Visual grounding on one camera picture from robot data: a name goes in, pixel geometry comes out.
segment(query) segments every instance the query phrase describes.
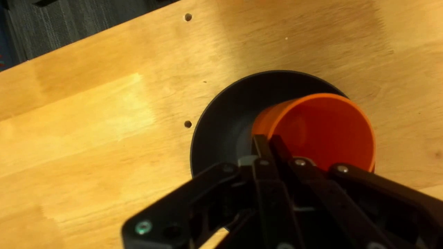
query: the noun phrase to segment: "screw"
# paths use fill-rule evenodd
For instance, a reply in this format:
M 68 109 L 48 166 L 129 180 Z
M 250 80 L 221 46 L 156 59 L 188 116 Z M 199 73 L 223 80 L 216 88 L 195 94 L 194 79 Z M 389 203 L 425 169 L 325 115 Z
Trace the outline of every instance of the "screw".
M 293 160 L 293 163 L 296 165 L 296 166 L 306 166 L 306 160 L 304 159 L 302 159 L 302 158 L 296 158 L 295 160 Z
M 281 242 L 277 245 L 277 249 L 293 249 L 293 246 L 291 243 Z
M 336 167 L 336 170 L 340 171 L 340 173 L 343 173 L 343 174 L 346 174 L 346 173 L 349 171 L 349 167 L 345 166 L 345 165 L 339 165 L 339 166 Z
M 386 249 L 386 246 L 372 241 L 368 243 L 367 249 Z
M 137 225 L 136 225 L 136 232 L 138 235 L 149 234 L 151 230 L 152 230 L 152 223 L 149 220 L 142 220 L 142 221 L 137 223 Z
M 266 160 L 266 159 L 260 159 L 260 160 L 259 160 L 259 165 L 261 165 L 261 166 L 270 166 L 270 162 Z
M 223 171 L 232 173 L 232 171 L 235 171 L 235 167 L 232 165 L 223 165 Z

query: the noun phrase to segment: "bolt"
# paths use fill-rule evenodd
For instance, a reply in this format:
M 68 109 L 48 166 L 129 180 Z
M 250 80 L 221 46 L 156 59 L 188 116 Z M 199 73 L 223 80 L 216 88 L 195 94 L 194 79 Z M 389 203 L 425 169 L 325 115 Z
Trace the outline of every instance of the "bolt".
M 367 249 L 386 249 L 386 246 L 372 241 L 368 243 Z
M 149 234 L 151 230 L 152 230 L 152 223 L 149 220 L 142 220 L 142 221 L 137 223 L 137 225 L 136 225 L 136 232 L 138 235 Z
M 306 166 L 306 160 L 304 159 L 302 159 L 302 158 L 296 158 L 295 160 L 293 160 L 293 163 L 296 165 L 296 166 Z
M 223 171 L 232 173 L 232 171 L 235 171 L 235 167 L 232 165 L 223 165 Z
M 346 174 L 346 173 L 349 171 L 349 167 L 345 166 L 345 165 L 339 165 L 339 166 L 336 167 L 336 170 L 338 170 L 339 173 Z
M 260 160 L 259 160 L 259 165 L 261 165 L 261 166 L 270 166 L 270 162 L 266 160 L 266 159 L 260 159 Z
M 293 249 L 293 246 L 291 243 L 281 242 L 277 245 L 277 249 Z

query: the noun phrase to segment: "red cup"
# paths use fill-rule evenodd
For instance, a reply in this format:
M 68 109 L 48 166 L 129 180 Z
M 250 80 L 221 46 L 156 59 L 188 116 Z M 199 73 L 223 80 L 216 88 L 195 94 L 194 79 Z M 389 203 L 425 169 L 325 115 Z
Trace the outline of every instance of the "red cup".
M 310 94 L 273 105 L 259 113 L 252 134 L 279 136 L 292 156 L 310 158 L 327 171 L 349 163 L 375 167 L 374 131 L 364 112 L 336 94 Z

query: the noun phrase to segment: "wooden surface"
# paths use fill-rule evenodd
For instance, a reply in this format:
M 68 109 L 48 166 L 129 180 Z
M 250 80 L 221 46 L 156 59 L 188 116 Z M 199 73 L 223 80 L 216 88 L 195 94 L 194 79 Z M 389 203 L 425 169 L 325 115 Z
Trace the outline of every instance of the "wooden surface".
M 0 73 L 1 248 L 120 248 L 123 221 L 189 178 L 184 122 L 267 69 L 343 90 L 376 173 L 443 199 L 441 17 L 440 0 L 183 0 Z

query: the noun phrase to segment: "black plate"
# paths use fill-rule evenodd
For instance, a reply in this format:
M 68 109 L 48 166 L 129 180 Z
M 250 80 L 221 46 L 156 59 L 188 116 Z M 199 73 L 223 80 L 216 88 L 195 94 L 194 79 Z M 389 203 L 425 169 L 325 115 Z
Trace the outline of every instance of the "black plate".
M 195 127 L 191 145 L 192 174 L 213 163 L 237 163 L 238 158 L 250 155 L 250 129 L 259 112 L 313 93 L 345 95 L 321 79 L 289 71 L 250 75 L 224 88 L 206 106 Z

